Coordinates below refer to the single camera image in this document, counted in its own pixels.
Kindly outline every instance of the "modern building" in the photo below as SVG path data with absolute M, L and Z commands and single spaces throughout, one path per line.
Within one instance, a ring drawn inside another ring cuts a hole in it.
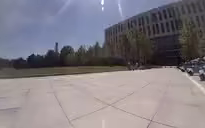
M 120 35 L 137 29 L 154 42 L 156 63 L 176 64 L 180 55 L 179 34 L 188 20 L 205 36 L 205 0 L 182 0 L 140 13 L 105 29 L 105 42 L 113 44 L 114 56 L 120 56 Z

